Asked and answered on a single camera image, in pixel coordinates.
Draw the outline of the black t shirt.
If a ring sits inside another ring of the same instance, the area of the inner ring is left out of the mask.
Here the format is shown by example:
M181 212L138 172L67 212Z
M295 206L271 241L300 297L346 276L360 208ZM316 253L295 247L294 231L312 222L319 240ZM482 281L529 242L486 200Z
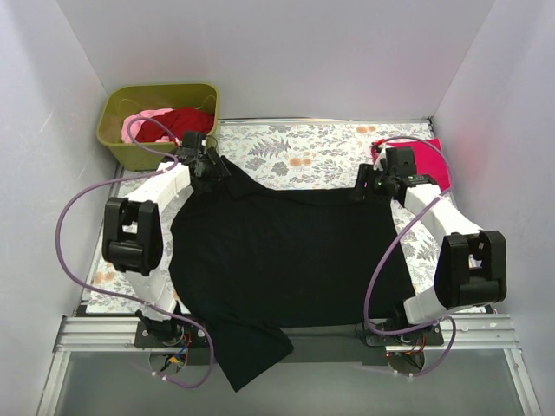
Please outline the black t shirt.
M413 296L386 198L272 190L226 167L176 214L169 272L234 390L292 352L286 328L388 318Z

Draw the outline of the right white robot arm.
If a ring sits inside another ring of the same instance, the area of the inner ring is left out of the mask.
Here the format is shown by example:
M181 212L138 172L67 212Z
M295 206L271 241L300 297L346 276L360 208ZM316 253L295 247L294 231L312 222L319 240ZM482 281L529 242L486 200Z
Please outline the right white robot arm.
M403 301L398 328L381 329L365 322L373 333L400 336L437 324L452 312L506 299L506 239L466 218L428 174L417 171L409 147L387 147L373 164L361 164L355 198L372 193L397 201L413 214L411 225L423 224L440 246L434 284Z

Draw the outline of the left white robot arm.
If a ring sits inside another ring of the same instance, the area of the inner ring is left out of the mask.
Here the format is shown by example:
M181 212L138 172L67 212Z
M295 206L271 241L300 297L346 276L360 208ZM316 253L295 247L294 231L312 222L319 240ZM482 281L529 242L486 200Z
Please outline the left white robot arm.
M218 155L216 139L187 132L142 185L123 198L106 202L102 256L131 285L141 304L141 320L167 324L179 304L160 267L165 252L162 212L193 179L228 175Z

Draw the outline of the folded magenta t shirt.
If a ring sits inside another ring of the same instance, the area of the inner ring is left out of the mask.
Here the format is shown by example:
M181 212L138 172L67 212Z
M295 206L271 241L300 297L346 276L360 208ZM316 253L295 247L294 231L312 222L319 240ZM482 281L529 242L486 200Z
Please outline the folded magenta t shirt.
M426 142L429 143L429 146L418 140L392 140L387 145L389 147L411 147L415 156L417 172L430 175L444 191L451 186L449 168L445 160L432 149L433 146L441 152L441 142L437 138L428 139Z

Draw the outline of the dark red garment in bin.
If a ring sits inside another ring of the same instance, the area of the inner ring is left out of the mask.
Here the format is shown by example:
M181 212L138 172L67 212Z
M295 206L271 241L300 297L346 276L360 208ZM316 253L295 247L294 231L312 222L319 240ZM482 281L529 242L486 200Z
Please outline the dark red garment in bin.
M144 118L146 117L134 119L133 122L144 120ZM155 116L151 119L157 120L159 123L167 127L179 140L187 131L208 134L214 127L213 114L209 114L205 111L192 107L173 109L173 111L169 113ZM139 132L139 141L137 142L156 143L168 141L172 142L173 139L163 128L151 121L145 121Z

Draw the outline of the pink garment in bin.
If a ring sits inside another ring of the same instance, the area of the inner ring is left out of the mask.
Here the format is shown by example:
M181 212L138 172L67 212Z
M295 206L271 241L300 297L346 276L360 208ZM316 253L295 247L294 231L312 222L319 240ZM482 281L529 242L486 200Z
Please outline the pink garment in bin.
M131 137L134 137L137 141L139 141L139 132L145 121L138 120L136 122L133 122L134 119L140 117L153 118L155 116L160 116L171 111L173 111L172 108L146 109L140 111L137 114L132 114L128 116L122 123L121 141L126 144L131 144Z

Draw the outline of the floral patterned table mat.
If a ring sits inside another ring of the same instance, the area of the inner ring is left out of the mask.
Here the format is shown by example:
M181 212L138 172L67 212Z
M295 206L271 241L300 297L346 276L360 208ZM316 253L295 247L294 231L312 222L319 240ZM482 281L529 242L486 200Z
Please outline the floral patterned table mat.
M225 155L253 179L275 190L332 189L351 187L359 164L372 163L372 143L389 137L433 139L431 127L415 123L223 123L216 138L220 155ZM169 279L168 266L173 241L170 225L191 189L180 192L161 215L167 242L160 267ZM417 294L432 286L439 246L422 224L416 224L401 240L403 255ZM111 263L99 259L90 282L99 289L134 296L125 277ZM102 294L83 297L84 313L129 314L138 303Z

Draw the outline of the olive green plastic bin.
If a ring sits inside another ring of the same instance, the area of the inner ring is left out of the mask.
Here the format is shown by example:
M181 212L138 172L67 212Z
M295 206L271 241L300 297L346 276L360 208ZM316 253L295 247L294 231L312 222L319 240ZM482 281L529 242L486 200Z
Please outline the olive green plastic bin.
M125 86L113 92L101 113L96 137L129 171L151 170L161 156L121 139L124 120L144 110L194 107L219 117L219 93L205 83L144 84Z

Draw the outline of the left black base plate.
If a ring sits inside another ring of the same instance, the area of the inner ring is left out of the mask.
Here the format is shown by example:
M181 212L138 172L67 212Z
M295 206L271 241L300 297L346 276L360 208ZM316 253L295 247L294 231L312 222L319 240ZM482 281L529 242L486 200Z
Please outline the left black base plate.
M190 323L163 321L145 323L139 321L134 345L137 348L207 348L206 333Z

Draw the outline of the aluminium frame rail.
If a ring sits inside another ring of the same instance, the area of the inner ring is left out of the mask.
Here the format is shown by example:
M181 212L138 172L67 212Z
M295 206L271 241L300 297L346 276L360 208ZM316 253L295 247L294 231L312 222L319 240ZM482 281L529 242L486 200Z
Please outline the aluminium frame rail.
M509 315L458 314L454 316L454 349L513 349L519 347ZM292 341L355 339L356 327L286 328ZM62 320L56 337L56 352L175 351L155 341L133 316L69 317Z

